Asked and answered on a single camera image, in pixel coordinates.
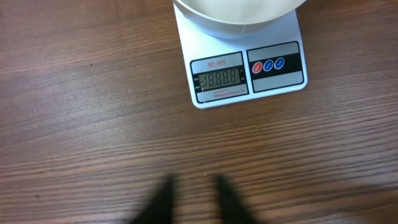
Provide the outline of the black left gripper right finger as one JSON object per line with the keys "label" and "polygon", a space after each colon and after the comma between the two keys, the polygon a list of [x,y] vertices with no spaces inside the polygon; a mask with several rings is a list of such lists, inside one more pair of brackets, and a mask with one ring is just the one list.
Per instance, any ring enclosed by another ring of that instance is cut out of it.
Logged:
{"label": "black left gripper right finger", "polygon": [[227,177],[217,175],[216,186],[222,224],[259,224],[243,205],[238,192]]}

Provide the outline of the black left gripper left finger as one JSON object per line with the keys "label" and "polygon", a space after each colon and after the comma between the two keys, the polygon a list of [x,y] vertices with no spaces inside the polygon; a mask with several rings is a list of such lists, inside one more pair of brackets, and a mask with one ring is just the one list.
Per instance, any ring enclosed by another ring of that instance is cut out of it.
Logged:
{"label": "black left gripper left finger", "polygon": [[130,224],[172,224],[174,176],[168,176],[145,209]]}

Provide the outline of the white digital kitchen scale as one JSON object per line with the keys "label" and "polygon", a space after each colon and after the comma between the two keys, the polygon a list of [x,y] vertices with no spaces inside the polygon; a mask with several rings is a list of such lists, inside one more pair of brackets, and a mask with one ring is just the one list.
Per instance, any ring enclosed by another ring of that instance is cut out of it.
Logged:
{"label": "white digital kitchen scale", "polygon": [[222,39],[175,8],[192,103],[199,109],[298,91],[308,83],[297,13],[257,34]]}

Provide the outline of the white round bowl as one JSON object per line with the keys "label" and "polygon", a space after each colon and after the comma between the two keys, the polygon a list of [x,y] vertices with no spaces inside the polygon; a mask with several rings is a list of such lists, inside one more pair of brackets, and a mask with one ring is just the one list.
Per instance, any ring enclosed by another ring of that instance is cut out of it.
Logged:
{"label": "white round bowl", "polygon": [[306,0],[173,0],[207,34],[235,38],[253,34],[296,10]]}

